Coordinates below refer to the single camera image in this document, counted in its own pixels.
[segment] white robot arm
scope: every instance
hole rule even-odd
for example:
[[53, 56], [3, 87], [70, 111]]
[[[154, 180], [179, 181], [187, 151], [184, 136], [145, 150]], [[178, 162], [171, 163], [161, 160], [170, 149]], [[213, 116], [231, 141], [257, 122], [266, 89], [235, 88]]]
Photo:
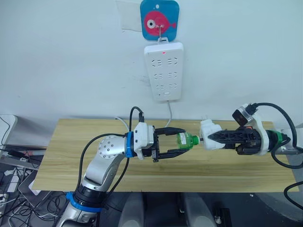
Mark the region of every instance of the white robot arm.
[[169, 150], [160, 153], [158, 135], [174, 135], [185, 132], [179, 128], [155, 129], [152, 125], [139, 122], [134, 131], [124, 136], [109, 135], [98, 146], [94, 159], [86, 169], [86, 173], [74, 193], [69, 192], [69, 203], [64, 213], [58, 218], [57, 227], [91, 225], [104, 206], [108, 197], [106, 193], [117, 173], [123, 158], [137, 156], [139, 159], [152, 156], [153, 161], [175, 157], [187, 150]]

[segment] blue joint band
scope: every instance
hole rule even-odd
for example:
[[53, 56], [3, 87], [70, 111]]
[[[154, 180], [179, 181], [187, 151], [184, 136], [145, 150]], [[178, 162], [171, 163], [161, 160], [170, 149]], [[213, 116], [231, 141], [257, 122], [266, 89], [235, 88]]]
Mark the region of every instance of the blue joint band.
[[102, 208], [95, 208], [95, 207], [85, 207], [85, 206], [82, 206], [80, 204], [78, 204], [73, 196], [72, 196], [72, 192], [68, 192], [66, 194], [66, 199], [68, 199], [70, 202], [71, 202], [71, 205], [74, 207], [74, 208], [77, 208], [79, 210], [82, 210], [82, 211], [86, 211], [86, 212], [91, 212], [91, 213], [98, 213], [98, 212], [101, 212]]
[[131, 142], [132, 142], [132, 135], [134, 134], [133, 131], [128, 132], [127, 139], [126, 139], [126, 153], [125, 157], [134, 157], [132, 150], [131, 150]]

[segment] white power strip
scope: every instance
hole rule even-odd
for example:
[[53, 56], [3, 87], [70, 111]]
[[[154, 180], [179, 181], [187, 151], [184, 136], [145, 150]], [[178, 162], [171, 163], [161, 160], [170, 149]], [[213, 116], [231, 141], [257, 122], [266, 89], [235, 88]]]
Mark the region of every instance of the white power strip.
[[146, 46], [144, 57], [154, 99], [157, 101], [180, 99], [183, 44], [165, 43]]
[[[8, 194], [0, 194], [0, 203], [5, 203], [7, 202], [9, 199], [9, 195]], [[4, 214], [5, 212], [5, 208], [6, 208], [6, 204], [0, 204], [0, 225], [2, 224], [2, 220], [3, 218], [2, 215]]]

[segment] wooden table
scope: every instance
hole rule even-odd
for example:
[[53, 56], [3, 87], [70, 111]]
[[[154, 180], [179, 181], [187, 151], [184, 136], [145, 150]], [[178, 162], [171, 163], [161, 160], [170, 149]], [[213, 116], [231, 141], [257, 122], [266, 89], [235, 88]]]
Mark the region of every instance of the wooden table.
[[[146, 121], [163, 127], [166, 121]], [[236, 129], [236, 122], [216, 122], [223, 129]], [[271, 122], [264, 122], [267, 129]], [[179, 127], [197, 135], [200, 121], [172, 121], [171, 127]], [[34, 189], [74, 191], [80, 155], [90, 139], [103, 133], [125, 133], [125, 126], [118, 120], [61, 119], [58, 121], [52, 140], [39, 168]], [[177, 148], [176, 136], [160, 136], [162, 152]], [[83, 174], [88, 163], [97, 152], [99, 140], [87, 150], [83, 162]], [[285, 156], [279, 156], [287, 162]], [[116, 179], [124, 166], [119, 167]], [[240, 156], [234, 150], [206, 151], [197, 145], [187, 153], [171, 159], [153, 163], [131, 158], [130, 165], [116, 191], [133, 192], [282, 192], [294, 183], [292, 171], [273, 161], [269, 154], [264, 156]]]

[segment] plastic bottle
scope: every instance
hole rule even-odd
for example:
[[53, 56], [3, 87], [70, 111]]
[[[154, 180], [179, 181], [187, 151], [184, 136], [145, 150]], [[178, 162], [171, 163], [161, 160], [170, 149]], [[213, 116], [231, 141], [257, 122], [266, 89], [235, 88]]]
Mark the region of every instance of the plastic bottle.
[[177, 144], [179, 149], [192, 149], [194, 145], [197, 145], [199, 143], [199, 137], [193, 136], [188, 132], [177, 134]]

